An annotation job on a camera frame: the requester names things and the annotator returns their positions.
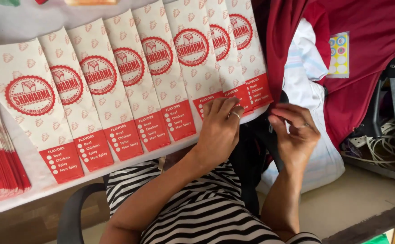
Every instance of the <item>red fabric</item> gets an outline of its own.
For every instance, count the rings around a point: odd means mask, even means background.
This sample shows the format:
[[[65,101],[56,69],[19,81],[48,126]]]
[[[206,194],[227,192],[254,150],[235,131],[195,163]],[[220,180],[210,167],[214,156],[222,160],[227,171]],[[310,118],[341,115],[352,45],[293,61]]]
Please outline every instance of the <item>red fabric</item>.
[[[303,17],[312,25],[313,31],[315,32],[315,46],[318,52],[321,54],[322,60],[324,61],[327,69],[330,66],[330,27],[329,27],[329,16],[327,11],[322,4],[317,1],[311,2],[307,5]],[[317,81],[320,85],[323,85],[325,77]]]
[[[362,122],[376,82],[395,57],[395,0],[318,0],[329,16],[330,33],[350,31],[348,79],[326,79],[324,117],[333,144]]]
[[[271,0],[266,33],[268,83],[274,103],[280,100],[288,49],[308,0]]]

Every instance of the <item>silver ring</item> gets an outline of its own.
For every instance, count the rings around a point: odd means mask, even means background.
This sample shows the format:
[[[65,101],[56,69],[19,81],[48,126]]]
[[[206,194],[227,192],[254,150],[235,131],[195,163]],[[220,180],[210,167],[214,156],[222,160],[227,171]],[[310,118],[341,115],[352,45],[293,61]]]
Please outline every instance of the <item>silver ring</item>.
[[[240,115],[239,115],[239,114],[237,114],[237,113],[236,113],[236,112],[234,112],[234,111],[231,111],[227,117],[229,118],[229,116],[230,116],[231,114],[235,114],[235,115],[238,117],[238,119],[239,119],[239,120],[241,120],[241,117],[240,117]]]
[[[308,124],[308,122],[305,122],[302,126],[298,127],[298,129],[306,128],[306,127],[310,127],[311,128],[311,126]]]

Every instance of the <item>chair armrest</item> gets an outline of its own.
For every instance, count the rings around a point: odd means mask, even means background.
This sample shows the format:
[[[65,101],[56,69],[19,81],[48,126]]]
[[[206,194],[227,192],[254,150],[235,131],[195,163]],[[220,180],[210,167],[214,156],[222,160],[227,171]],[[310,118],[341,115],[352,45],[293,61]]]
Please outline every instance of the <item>chair armrest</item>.
[[[105,191],[103,183],[84,186],[66,201],[57,228],[57,244],[84,244],[80,222],[83,203],[92,193]]]

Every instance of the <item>striped shirt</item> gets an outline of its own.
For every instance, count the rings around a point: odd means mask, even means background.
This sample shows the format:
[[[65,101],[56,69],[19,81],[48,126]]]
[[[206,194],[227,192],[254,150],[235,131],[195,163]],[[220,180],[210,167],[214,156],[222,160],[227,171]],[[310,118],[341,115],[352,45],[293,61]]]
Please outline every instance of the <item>striped shirt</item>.
[[[110,216],[127,197],[158,175],[157,161],[111,173],[107,186]],[[244,208],[240,187],[231,164],[222,163],[175,194],[142,233],[141,243],[282,244],[269,227]],[[311,233],[300,233],[287,243],[321,242]]]

